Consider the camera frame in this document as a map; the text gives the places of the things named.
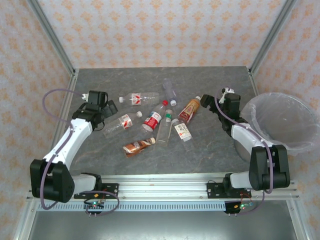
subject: black bracket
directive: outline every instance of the black bracket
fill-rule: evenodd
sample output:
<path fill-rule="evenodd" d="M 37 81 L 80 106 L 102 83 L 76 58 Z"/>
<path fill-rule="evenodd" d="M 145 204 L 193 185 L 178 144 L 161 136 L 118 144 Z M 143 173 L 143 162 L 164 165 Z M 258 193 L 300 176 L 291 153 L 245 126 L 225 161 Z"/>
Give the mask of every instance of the black bracket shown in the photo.
<path fill-rule="evenodd" d="M 40 183 L 45 167 L 48 163 L 46 160 L 33 160 L 30 165 L 31 190 L 32 195 L 40 198 Z M 45 199 L 67 203 L 75 190 L 75 182 L 70 175 L 67 166 L 62 162 L 51 163 L 46 176 L 43 196 Z"/>
<path fill-rule="evenodd" d="M 240 207 L 235 207 L 239 206 L 241 204 L 240 201 L 235 201 L 235 202 L 226 202 L 225 203 L 225 213 L 226 214 L 238 214 L 241 211 Z"/>
<path fill-rule="evenodd" d="M 117 112 L 118 109 L 114 101 L 108 99 L 106 92 L 89 91 L 88 102 L 83 103 L 73 113 L 72 119 L 84 119 L 91 123 L 94 130 L 98 124 Z"/>
<path fill-rule="evenodd" d="M 245 188 L 233 188 L 230 183 L 231 173 L 227 173 L 222 182 L 208 182 L 206 184 L 206 193 L 208 199 L 240 199 L 248 198 L 241 193 L 246 193 L 251 197 L 251 192 Z"/>
<path fill-rule="evenodd" d="M 95 177 L 95 186 L 92 191 L 106 191 L 118 196 L 118 183 L 102 183 L 101 176 L 94 173 L 83 172 L 82 174 L 91 175 Z M 114 196 L 103 193 L 78 193 L 73 196 L 74 199 L 114 199 Z"/>
<path fill-rule="evenodd" d="M 221 111 L 225 115 L 227 115 L 229 118 L 236 121 L 237 123 L 247 122 L 242 117 L 240 117 L 240 110 L 239 110 L 240 100 L 241 100 L 240 95 L 235 93 L 227 93 L 224 96 L 223 103 L 219 103 L 220 99 L 218 98 L 216 100 L 218 102 L 218 106 L 221 109 Z M 231 137 L 231 129 L 234 124 L 230 122 L 228 119 L 226 119 L 224 116 L 222 116 L 221 113 L 218 111 L 215 103 L 215 97 L 204 94 L 201 98 L 200 104 L 204 108 L 207 108 L 208 106 L 210 106 L 209 111 L 218 115 L 218 119 L 222 123 L 222 129 Z"/>
<path fill-rule="evenodd" d="M 94 189 L 92 191 L 107 191 L 118 196 L 119 184 L 118 183 L 102 183 L 101 189 Z M 73 195 L 74 199 L 115 199 L 114 196 L 103 193 L 78 193 Z"/>
<path fill-rule="evenodd" d="M 290 172 L 287 150 L 283 145 L 269 147 L 272 155 L 273 166 L 268 166 L 267 150 L 264 147 L 252 148 L 249 181 L 256 191 L 269 189 L 270 168 L 273 168 L 273 188 L 287 188 L 290 185 Z"/>

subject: gray countertop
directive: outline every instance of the gray countertop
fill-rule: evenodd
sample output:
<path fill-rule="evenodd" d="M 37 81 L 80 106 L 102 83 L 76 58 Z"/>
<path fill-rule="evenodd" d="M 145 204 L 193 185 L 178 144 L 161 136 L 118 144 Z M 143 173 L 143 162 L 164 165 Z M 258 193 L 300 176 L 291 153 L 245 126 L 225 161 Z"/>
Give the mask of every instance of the gray countertop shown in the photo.
<path fill-rule="evenodd" d="M 172 130 L 166 148 L 151 146 L 142 153 L 126 158 L 122 146 L 137 140 L 156 137 L 145 134 L 141 124 L 154 106 L 124 106 L 119 97 L 127 93 L 158 92 L 161 101 L 165 99 L 162 80 L 170 78 L 178 97 L 177 105 L 169 106 L 173 117 L 177 117 L 190 99 L 203 94 L 215 95 L 225 86 L 232 87 L 241 95 L 241 109 L 255 96 L 244 66 L 230 67 L 162 67 L 162 68 L 107 68 L 80 69 L 75 91 L 87 93 L 89 90 L 107 92 L 118 113 L 106 119 L 115 120 L 126 113 L 141 111 L 140 124 L 133 125 L 114 138 L 106 139 L 103 131 L 93 132 L 76 154 L 70 171 L 73 175 L 89 172 L 100 175 L 134 174 L 183 174 L 239 172 L 249 170 L 249 163 L 236 153 L 234 142 L 221 127 L 216 114 L 200 107 L 190 121 L 190 130 L 195 149 L 186 151 Z M 74 97 L 71 102 L 69 119 L 83 100 Z"/>

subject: patterned wallpaper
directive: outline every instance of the patterned wallpaper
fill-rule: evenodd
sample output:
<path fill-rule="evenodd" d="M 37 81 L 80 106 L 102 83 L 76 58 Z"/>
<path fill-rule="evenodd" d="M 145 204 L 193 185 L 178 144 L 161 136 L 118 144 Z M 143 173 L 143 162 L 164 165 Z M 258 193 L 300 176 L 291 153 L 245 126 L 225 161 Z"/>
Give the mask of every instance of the patterned wallpaper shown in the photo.
<path fill-rule="evenodd" d="M 74 68 L 250 66 L 285 0 L 40 0 Z"/>
<path fill-rule="evenodd" d="M 10 240 L 31 186 L 29 165 L 47 153 L 56 125 L 42 96 L 70 77 L 26 0 L 0 1 L 0 39 L 0 238 Z M 62 97 L 47 101 L 55 114 Z"/>
<path fill-rule="evenodd" d="M 254 76 L 260 93 L 283 92 L 309 103 L 320 115 L 320 1 L 298 0 Z M 320 150 L 291 157 L 290 170 L 314 239 L 320 236 Z"/>

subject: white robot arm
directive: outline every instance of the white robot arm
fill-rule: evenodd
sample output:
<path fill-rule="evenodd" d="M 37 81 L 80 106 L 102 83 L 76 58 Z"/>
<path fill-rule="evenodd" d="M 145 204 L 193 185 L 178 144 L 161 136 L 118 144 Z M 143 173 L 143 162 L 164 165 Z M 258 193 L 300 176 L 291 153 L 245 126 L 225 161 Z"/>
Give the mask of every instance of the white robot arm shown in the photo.
<path fill-rule="evenodd" d="M 98 124 L 104 123 L 106 118 L 118 110 L 114 102 L 108 100 L 106 92 L 90 91 L 84 96 L 86 102 L 72 115 L 71 124 L 60 141 L 42 160 L 35 159 L 30 165 L 31 189 L 34 197 L 40 197 L 43 177 L 45 177 L 44 198 L 62 203 L 68 202 L 74 194 L 94 190 L 97 184 L 101 184 L 99 175 L 83 173 L 71 176 L 69 169 L 86 138 Z"/>
<path fill-rule="evenodd" d="M 252 130 L 245 119 L 240 117 L 241 97 L 235 94 L 233 89 L 224 88 L 222 98 L 215 99 L 205 94 L 200 103 L 204 108 L 210 106 L 209 110 L 218 115 L 222 129 L 250 154 L 250 166 L 249 171 L 226 174 L 222 183 L 223 189 L 217 191 L 223 191 L 228 196 L 235 193 L 234 196 L 236 196 L 246 189 L 267 190 L 271 181 L 274 189 L 287 188 L 290 185 L 290 173 L 286 148 L 261 137 Z M 272 159 L 268 159 L 267 152 L 271 153 Z"/>

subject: trash bin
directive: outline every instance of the trash bin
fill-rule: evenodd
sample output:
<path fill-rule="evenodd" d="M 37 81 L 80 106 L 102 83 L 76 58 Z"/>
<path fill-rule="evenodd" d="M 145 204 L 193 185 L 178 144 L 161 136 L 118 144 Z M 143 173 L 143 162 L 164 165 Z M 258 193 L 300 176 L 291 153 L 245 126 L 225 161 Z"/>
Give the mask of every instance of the trash bin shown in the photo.
<path fill-rule="evenodd" d="M 241 117 L 266 140 L 284 145 L 288 155 L 296 156 L 320 145 L 317 113 L 295 96 L 260 94 L 245 105 Z"/>

